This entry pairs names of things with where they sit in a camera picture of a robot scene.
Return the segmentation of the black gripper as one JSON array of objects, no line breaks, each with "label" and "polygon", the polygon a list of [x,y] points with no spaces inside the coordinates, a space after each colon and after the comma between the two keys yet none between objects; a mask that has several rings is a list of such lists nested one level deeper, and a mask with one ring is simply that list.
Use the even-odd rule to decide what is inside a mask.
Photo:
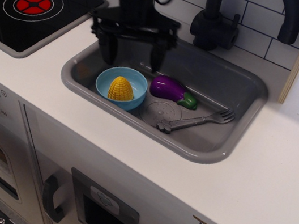
[{"label": "black gripper", "polygon": [[119,38],[152,44],[150,65],[160,70],[167,50],[176,47],[180,24],[161,15],[153,0],[120,0],[118,7],[91,10],[92,32],[99,42],[103,60],[111,65],[117,56]]}]

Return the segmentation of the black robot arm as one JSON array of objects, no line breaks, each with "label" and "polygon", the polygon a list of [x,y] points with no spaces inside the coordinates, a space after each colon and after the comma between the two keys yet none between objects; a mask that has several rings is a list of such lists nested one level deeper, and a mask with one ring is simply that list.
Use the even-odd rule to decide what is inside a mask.
[{"label": "black robot arm", "polygon": [[180,23],[161,15],[155,3],[167,5],[171,0],[119,0],[118,7],[95,8],[92,33],[97,37],[103,60],[109,65],[117,56],[118,39],[141,41],[152,45],[150,65],[160,70],[167,50],[176,47]]}]

